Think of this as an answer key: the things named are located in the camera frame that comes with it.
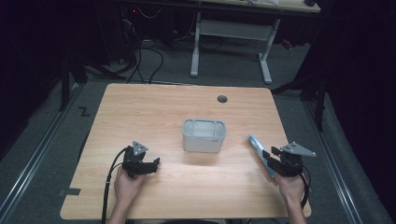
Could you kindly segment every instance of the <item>dark background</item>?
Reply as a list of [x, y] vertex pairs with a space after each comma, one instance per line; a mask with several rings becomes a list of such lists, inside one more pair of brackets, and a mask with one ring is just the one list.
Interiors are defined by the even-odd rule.
[[[346, 138], [388, 210], [396, 204], [396, 4], [392, 0], [319, 1], [324, 23], [285, 19], [276, 43], [312, 44], [296, 79], [325, 77], [326, 90]], [[127, 59], [120, 8], [113, 4], [50, 1], [0, 3], [0, 158], [29, 117], [48, 97], [62, 73], [66, 53], [99, 64]], [[184, 34], [192, 12], [165, 10], [157, 20], [132, 18], [140, 35], [172, 45], [173, 30]], [[310, 83], [299, 88], [304, 89]]]

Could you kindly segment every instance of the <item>desk leg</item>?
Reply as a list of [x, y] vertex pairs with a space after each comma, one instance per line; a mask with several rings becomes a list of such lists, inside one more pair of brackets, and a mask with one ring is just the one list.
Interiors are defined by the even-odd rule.
[[270, 36], [268, 37], [264, 53], [259, 54], [259, 60], [260, 60], [260, 65], [262, 66], [262, 75], [264, 76], [264, 82], [266, 84], [271, 84], [272, 79], [271, 79], [271, 74], [268, 69], [268, 64], [267, 64], [267, 57], [268, 53], [270, 52], [271, 46], [274, 42], [274, 38], [276, 35], [277, 27], [279, 26], [280, 19], [275, 20], [274, 25], [271, 29]]
[[192, 77], [198, 76], [200, 32], [201, 32], [201, 12], [197, 12], [197, 22], [195, 24], [195, 45], [194, 45], [194, 51], [192, 53], [192, 62], [191, 62]]

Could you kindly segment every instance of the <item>hand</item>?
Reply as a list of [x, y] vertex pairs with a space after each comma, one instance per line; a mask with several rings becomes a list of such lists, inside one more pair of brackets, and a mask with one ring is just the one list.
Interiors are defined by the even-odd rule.
[[285, 177], [276, 173], [279, 192], [285, 201], [290, 224], [305, 224], [301, 199], [304, 195], [304, 182], [300, 176]]
[[139, 175], [136, 179], [132, 179], [128, 176], [128, 173], [122, 169], [122, 167], [119, 167], [117, 178], [114, 183], [117, 202], [110, 218], [108, 219], [108, 224], [125, 223], [129, 206], [137, 197], [145, 178], [145, 175]]

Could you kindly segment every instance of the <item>white desk frame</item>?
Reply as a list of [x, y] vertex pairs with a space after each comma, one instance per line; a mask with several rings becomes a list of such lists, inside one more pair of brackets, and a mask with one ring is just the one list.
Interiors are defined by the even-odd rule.
[[198, 76], [199, 67], [199, 39], [200, 35], [217, 35], [234, 38], [244, 38], [266, 41], [265, 48], [259, 54], [262, 75], [266, 84], [271, 84], [272, 79], [268, 69], [267, 57], [276, 35], [280, 19], [276, 19], [272, 26], [235, 23], [227, 21], [201, 20], [201, 13], [197, 14], [195, 28], [195, 46], [192, 53], [191, 76]]

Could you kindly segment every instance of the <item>plastic container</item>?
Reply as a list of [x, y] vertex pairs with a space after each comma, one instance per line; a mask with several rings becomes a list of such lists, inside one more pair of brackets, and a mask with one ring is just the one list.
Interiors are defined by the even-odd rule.
[[184, 150], [220, 152], [226, 135], [226, 127], [219, 120], [186, 119], [182, 132]]

